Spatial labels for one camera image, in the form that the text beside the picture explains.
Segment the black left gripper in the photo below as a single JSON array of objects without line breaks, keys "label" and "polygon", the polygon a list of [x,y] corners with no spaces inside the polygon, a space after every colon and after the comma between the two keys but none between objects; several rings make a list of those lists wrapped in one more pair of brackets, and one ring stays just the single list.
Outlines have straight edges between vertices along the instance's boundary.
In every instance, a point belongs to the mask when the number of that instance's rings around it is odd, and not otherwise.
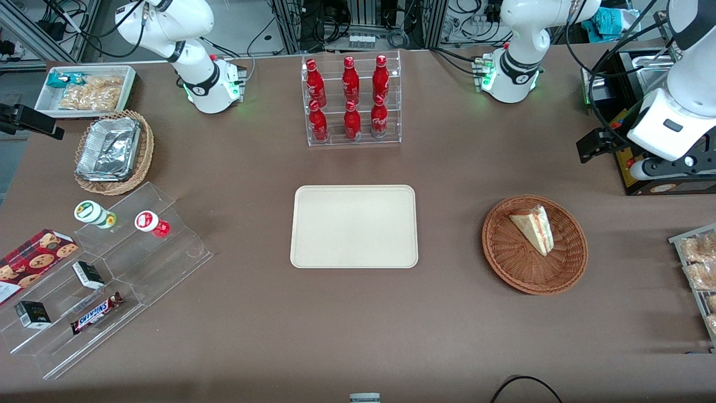
[{"label": "black left gripper", "polygon": [[612,133],[606,128],[595,128],[585,135],[585,143],[576,143],[576,150],[582,164],[604,154],[619,152],[624,148],[624,138],[619,136],[619,133]]}]

